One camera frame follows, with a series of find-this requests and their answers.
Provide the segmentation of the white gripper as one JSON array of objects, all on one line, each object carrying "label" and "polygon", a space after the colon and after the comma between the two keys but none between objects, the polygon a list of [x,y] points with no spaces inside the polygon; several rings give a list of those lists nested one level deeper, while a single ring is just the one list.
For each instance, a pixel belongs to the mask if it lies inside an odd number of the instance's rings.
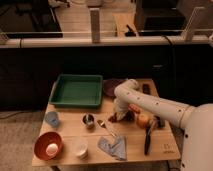
[{"label": "white gripper", "polygon": [[129,104],[116,98],[114,100],[114,112],[118,120],[122,120],[129,111]]}]

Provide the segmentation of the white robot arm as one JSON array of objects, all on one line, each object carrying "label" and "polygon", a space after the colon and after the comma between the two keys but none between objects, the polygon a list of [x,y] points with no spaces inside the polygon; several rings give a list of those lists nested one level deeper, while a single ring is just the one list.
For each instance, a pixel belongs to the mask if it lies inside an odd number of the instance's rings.
[{"label": "white robot arm", "polygon": [[115,88],[114,110],[118,118],[123,118],[128,106],[135,104],[167,120],[185,132],[181,171],[213,171],[213,104],[194,107],[141,93],[138,88],[134,79]]}]

